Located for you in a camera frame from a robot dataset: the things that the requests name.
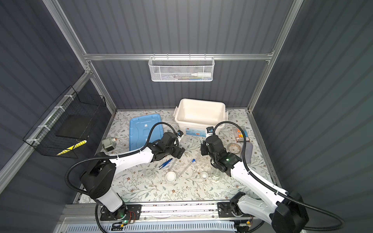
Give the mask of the clear plastic test tube rack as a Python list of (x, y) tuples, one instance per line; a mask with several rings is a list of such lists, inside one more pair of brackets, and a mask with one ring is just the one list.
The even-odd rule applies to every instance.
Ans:
[(200, 154), (198, 154), (196, 157), (195, 157), (195, 162), (194, 162), (194, 166), (196, 168), (196, 171), (198, 173), (202, 173), (202, 172), (210, 172), (212, 166), (210, 164), (210, 157), (207, 155), (207, 156), (202, 156)]

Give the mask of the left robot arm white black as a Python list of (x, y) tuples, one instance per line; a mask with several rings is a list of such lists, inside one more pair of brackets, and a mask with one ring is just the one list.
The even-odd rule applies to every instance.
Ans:
[(114, 177), (132, 167), (162, 160), (171, 155), (180, 159), (185, 149), (177, 145), (184, 133), (166, 132), (160, 140), (147, 143), (142, 150), (134, 150), (128, 154), (106, 156), (104, 159), (92, 160), (80, 180), (87, 195), (98, 204), (103, 205), (111, 213), (126, 212), (126, 204), (111, 187)]

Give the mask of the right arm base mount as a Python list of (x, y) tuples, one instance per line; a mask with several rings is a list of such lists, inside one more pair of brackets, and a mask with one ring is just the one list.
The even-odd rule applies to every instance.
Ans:
[(252, 217), (250, 214), (245, 214), (241, 212), (237, 206), (231, 204), (230, 202), (218, 202), (218, 215), (220, 218), (230, 218), (230, 217)]

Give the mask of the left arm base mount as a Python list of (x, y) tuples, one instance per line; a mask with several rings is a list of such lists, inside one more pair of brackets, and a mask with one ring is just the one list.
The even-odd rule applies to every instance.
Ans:
[(100, 210), (100, 221), (130, 221), (139, 220), (141, 215), (142, 205), (139, 204), (123, 204), (118, 210), (110, 212), (109, 209), (103, 206)]

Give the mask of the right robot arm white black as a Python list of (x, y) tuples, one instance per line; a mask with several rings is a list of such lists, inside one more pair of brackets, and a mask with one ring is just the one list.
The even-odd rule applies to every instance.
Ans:
[(217, 135), (209, 136), (201, 144), (201, 155), (209, 155), (213, 167), (249, 187), (260, 199), (238, 192), (230, 200), (235, 216), (255, 216), (269, 224), (277, 233), (300, 233), (309, 221), (306, 209), (280, 196), (285, 190), (271, 184), (252, 169), (247, 170), (243, 160), (226, 150)]

